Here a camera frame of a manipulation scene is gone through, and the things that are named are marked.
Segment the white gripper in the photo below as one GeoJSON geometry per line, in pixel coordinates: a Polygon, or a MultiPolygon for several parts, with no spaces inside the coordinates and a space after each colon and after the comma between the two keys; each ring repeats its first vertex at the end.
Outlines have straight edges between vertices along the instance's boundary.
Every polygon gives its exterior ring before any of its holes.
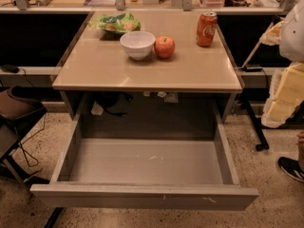
{"type": "Polygon", "coordinates": [[[259,42],[267,46],[279,45],[282,57],[291,64],[276,69],[263,107],[261,122],[278,128],[290,118],[304,101],[304,0],[299,0],[283,22],[272,23],[261,35],[259,42]]]}

